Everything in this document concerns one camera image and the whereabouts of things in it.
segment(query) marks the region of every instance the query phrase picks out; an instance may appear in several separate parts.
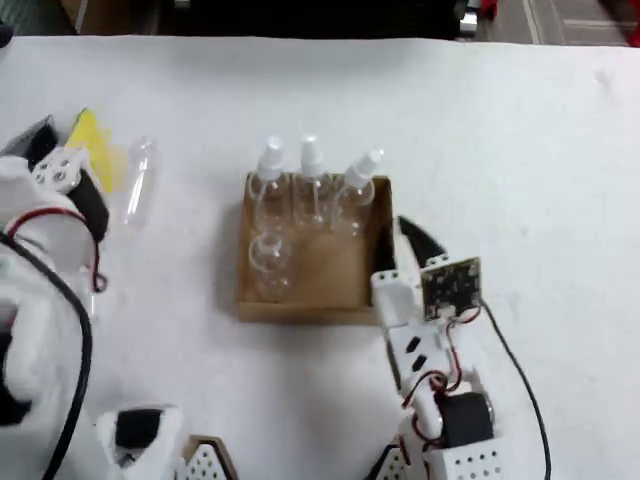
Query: white spray cap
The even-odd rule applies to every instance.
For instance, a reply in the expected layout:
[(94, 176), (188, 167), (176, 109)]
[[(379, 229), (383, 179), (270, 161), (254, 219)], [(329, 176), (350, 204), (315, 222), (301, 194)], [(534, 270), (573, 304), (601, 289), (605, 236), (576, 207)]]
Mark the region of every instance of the white spray cap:
[(258, 177), (263, 182), (271, 182), (282, 175), (283, 170), (282, 139), (274, 135), (267, 140), (267, 146), (258, 160)]
[(318, 138), (315, 135), (307, 135), (302, 139), (302, 155), (300, 163), (302, 167), (302, 175), (307, 178), (315, 178), (323, 173), (322, 153), (318, 149)]
[(344, 181), (353, 188), (364, 187), (372, 178), (378, 164), (384, 156), (382, 150), (365, 153), (360, 160), (354, 162), (344, 174)]

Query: black wire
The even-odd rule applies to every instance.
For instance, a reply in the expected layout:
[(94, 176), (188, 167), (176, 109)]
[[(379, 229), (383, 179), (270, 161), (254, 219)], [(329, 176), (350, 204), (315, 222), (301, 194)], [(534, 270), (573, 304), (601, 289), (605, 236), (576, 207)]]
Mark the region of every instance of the black wire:
[(84, 309), (82, 302), (69, 286), (56, 275), (49, 267), (47, 267), (39, 258), (27, 250), (25, 247), (10, 238), (7, 234), (0, 231), (0, 243), (13, 250), (17, 255), (27, 260), (36, 270), (44, 275), (51, 284), (58, 289), (62, 296), (69, 302), (78, 315), (80, 322), (80, 330), (82, 332), (82, 354), (80, 359), (80, 373), (78, 375), (78, 383), (71, 400), (71, 407), (64, 422), (60, 438), (56, 444), (49, 465), (42, 476), (42, 480), (54, 480), (54, 477), (62, 465), (62, 461), (67, 454), (73, 432), (76, 429), (80, 410), (84, 402), (84, 395), (87, 392), (89, 383), (89, 372), (91, 370), (91, 352), (93, 350), (93, 337), (91, 335), (91, 320), (87, 311)]
[(529, 394), (531, 405), (533, 405), (533, 410), (535, 411), (536, 418), (538, 419), (538, 427), (540, 428), (540, 438), (542, 439), (542, 448), (544, 449), (544, 464), (545, 464), (544, 478), (545, 480), (550, 480), (551, 479), (551, 451), (549, 449), (549, 439), (547, 438), (547, 430), (544, 427), (544, 421), (542, 420), (542, 414), (540, 413), (540, 407), (538, 406), (538, 401), (536, 400), (536, 396), (533, 393), (533, 389), (529, 384), (529, 380), (527, 380), (527, 376), (525, 375), (524, 370), (522, 370), (522, 367), (518, 363), (516, 356), (513, 354), (513, 352), (509, 348), (509, 344), (507, 344), (507, 341), (505, 340), (504, 335), (502, 335), (502, 332), (500, 331), (500, 327), (498, 327), (498, 323), (496, 322), (496, 319), (493, 316), (493, 312), (491, 311), (491, 308), (489, 308), (489, 304), (487, 304), (487, 302), (485, 302), (484, 299), (482, 299), (482, 306), (484, 307), (485, 311), (489, 315), (489, 319), (491, 320), (493, 329), (496, 331), (496, 335), (498, 335), (498, 338), (500, 339), (500, 343), (502, 343), (502, 346), (507, 352), (507, 355), (509, 355), (509, 358), (513, 362), (513, 366), (516, 367), (516, 370), (518, 370), (518, 373), (520, 374), (520, 378), (522, 379), (522, 383), (524, 383), (524, 386), (527, 389), (527, 393)]

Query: white tabletop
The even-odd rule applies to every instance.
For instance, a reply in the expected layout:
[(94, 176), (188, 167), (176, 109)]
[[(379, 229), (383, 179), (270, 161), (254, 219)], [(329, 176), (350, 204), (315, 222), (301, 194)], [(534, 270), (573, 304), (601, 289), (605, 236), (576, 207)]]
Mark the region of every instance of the white tabletop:
[[(295, 169), (313, 132), (332, 170), (383, 147), (396, 212), (482, 258), (553, 477), (635, 479), (639, 82), (623, 48), (17, 38), (0, 52), (0, 144), (85, 105), (119, 143), (160, 143), (136, 261), (108, 252), (117, 302), (95, 332), (92, 413), (175, 403), (243, 479), (368, 472), (402, 418), (378, 328), (240, 324), (232, 309), (244, 176), (267, 135)], [(468, 328), (495, 367), (509, 478), (541, 479), (519, 377), (486, 318)]]

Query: brown cardboard tray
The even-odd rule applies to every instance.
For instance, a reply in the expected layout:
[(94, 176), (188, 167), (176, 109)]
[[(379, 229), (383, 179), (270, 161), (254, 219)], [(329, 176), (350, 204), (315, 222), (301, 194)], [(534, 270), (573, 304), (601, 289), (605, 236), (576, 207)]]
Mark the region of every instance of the brown cardboard tray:
[(240, 222), (236, 307), (243, 322), (376, 325), (369, 278), (383, 225), (393, 218), (391, 182), (375, 177), (371, 221), (363, 237), (345, 239), (330, 231), (309, 235), (289, 229), (293, 287), (281, 303), (261, 301), (250, 281), (249, 244), (257, 234), (245, 185)]

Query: black circuit board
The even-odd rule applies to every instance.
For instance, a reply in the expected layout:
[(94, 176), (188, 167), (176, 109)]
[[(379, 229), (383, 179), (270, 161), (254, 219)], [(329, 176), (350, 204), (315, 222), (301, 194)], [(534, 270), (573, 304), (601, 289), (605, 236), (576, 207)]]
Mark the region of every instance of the black circuit board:
[(422, 273), (424, 314), (437, 320), (442, 310), (453, 307), (454, 314), (480, 306), (480, 259), (435, 267)]

